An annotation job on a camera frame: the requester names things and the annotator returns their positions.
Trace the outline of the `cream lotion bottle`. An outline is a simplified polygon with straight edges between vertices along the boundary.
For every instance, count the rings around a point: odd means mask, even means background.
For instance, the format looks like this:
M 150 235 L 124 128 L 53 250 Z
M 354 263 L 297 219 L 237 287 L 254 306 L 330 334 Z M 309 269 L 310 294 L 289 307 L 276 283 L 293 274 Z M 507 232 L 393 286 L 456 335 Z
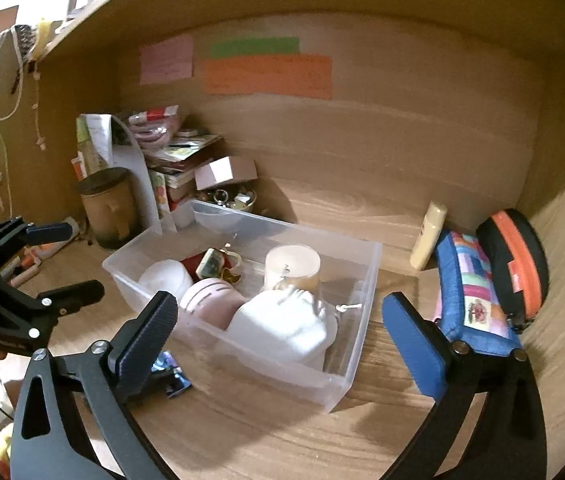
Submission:
M 409 264 L 414 270 L 421 271 L 427 266 L 432 252 L 435 250 L 435 245 L 438 243 L 445 218 L 447 218 L 447 206 L 431 202 L 409 256 Z

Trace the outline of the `black orange zip case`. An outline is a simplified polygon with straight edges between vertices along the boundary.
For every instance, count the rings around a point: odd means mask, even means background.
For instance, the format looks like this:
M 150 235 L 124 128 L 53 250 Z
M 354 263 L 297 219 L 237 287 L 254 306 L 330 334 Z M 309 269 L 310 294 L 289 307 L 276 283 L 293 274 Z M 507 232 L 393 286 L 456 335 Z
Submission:
M 514 208 L 492 214 L 476 234 L 491 263 L 499 304 L 513 329 L 521 333 L 537 317 L 548 295 L 548 262 L 540 237 Z

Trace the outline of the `pink round lidded jar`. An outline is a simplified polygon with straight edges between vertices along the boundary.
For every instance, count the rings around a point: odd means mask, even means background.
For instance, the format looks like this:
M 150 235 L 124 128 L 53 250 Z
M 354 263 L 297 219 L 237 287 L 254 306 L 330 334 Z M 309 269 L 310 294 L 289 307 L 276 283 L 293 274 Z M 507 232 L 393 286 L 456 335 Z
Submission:
M 205 278 L 190 286 L 178 305 L 194 318 L 226 330 L 246 302 L 232 284 L 220 278 Z

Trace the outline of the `orange sticky note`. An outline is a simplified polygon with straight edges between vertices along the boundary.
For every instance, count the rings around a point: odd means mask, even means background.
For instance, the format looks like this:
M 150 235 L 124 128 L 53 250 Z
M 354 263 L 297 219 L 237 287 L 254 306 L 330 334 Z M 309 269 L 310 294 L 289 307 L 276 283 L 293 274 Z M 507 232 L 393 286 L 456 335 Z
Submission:
M 333 60 L 319 54 L 234 56 L 203 63 L 202 88 L 214 96 L 275 96 L 331 100 Z

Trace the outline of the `white cloth drawstring bag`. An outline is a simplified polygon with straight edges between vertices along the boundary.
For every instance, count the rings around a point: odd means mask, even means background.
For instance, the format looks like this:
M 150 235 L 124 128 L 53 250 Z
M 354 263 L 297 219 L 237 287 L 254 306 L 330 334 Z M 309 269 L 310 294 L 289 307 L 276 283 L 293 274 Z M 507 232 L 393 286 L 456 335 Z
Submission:
M 295 286 L 269 289 L 247 301 L 226 337 L 261 358 L 318 370 L 336 341 L 340 318 L 360 304 L 330 304 Z

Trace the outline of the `blue foil packet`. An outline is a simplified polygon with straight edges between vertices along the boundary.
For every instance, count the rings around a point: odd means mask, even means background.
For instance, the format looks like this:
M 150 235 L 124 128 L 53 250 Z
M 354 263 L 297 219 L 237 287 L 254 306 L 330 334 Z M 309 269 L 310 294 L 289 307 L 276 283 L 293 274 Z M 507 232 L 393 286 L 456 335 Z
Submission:
M 169 399 L 181 396 L 192 388 L 192 383 L 170 351 L 162 351 L 153 362 L 151 383 L 164 391 Z

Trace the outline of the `red velvet drawstring pouch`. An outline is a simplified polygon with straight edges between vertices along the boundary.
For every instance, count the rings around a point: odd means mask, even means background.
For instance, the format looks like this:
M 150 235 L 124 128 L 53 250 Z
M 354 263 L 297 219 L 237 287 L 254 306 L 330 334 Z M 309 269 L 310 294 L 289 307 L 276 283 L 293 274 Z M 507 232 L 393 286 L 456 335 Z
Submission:
M 194 283 L 205 278 L 216 277 L 217 265 L 214 262 L 212 249 L 187 257 L 182 260 L 182 263 Z

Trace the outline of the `orange green snack packet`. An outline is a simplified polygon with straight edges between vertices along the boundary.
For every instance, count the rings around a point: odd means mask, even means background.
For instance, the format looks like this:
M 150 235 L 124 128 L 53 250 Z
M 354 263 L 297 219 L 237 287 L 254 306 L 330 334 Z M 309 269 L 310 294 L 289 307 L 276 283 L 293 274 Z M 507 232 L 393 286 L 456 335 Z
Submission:
M 71 235 L 67 240 L 25 247 L 20 254 L 13 257 L 2 268 L 0 271 L 2 278 L 10 280 L 10 278 L 28 270 L 31 266 L 34 266 L 34 264 L 39 266 L 43 261 L 55 255 L 56 252 L 59 252 L 59 250 L 69 244 L 69 242 L 72 242 L 72 240 L 77 237 L 80 226 L 73 217 L 66 217 L 64 222 L 69 223 L 71 227 Z

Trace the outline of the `fruit print card box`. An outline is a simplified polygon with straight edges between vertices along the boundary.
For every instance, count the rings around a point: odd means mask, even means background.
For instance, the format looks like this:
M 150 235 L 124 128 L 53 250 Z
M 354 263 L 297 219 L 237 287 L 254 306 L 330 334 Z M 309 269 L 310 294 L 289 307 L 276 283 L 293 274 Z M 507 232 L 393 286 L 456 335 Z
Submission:
M 161 172 L 149 170 L 150 182 L 156 199 L 156 209 L 160 219 L 164 219 L 171 214 L 170 204 L 168 203 L 168 187 L 166 186 L 165 176 Z

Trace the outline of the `white frosted candle jar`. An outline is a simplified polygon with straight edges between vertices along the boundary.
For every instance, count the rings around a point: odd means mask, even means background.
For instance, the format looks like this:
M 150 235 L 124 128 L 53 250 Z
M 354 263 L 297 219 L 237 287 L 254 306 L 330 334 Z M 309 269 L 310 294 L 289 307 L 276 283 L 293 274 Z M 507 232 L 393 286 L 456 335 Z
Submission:
M 280 245 L 265 257 L 264 288 L 276 289 L 288 285 L 315 292 L 319 288 L 321 256 L 307 245 Z

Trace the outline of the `small white cardboard box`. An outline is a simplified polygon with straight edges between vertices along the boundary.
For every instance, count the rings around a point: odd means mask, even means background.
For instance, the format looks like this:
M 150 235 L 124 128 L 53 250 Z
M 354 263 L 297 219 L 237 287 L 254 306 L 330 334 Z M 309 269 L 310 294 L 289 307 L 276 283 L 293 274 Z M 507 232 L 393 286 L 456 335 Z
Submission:
M 258 179 L 254 161 L 244 156 L 225 156 L 194 170 L 198 191 Z

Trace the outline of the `stack of small booklets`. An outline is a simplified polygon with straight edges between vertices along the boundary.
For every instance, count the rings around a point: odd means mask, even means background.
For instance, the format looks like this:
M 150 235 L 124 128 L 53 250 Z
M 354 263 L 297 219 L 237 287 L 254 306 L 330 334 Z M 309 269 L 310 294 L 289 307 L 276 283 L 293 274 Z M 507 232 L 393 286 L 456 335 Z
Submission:
M 207 133 L 191 138 L 173 138 L 162 148 L 142 148 L 147 170 L 164 174 L 166 186 L 181 188 L 194 180 L 194 170 L 211 162 L 223 138 Z

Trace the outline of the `clear plastic storage bin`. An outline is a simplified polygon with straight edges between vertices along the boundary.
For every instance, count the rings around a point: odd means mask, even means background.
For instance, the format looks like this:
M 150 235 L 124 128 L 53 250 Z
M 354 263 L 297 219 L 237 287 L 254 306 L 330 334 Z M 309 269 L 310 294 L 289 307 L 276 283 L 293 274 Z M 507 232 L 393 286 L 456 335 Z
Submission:
M 140 311 L 159 290 L 203 363 L 332 411 L 353 385 L 381 246 L 188 200 L 102 266 Z

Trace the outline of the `green sticky note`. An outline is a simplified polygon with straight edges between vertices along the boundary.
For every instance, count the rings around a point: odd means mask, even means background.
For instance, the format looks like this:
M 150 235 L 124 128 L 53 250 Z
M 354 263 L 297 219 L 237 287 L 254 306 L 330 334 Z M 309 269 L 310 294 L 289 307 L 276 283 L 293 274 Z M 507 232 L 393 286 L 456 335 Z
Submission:
M 298 54 L 299 37 L 252 37 L 223 40 L 212 44 L 209 58 L 235 58 L 235 56 Z

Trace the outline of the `white paper booklet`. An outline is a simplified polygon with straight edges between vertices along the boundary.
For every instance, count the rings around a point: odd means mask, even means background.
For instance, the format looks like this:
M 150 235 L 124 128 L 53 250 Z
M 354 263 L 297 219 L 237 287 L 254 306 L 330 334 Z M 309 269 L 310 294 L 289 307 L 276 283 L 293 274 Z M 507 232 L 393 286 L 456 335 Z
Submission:
M 123 120 L 111 114 L 81 114 L 76 118 L 76 142 L 88 174 L 110 167 L 130 171 L 140 224 L 144 230 L 161 233 L 160 214 L 145 157 Z

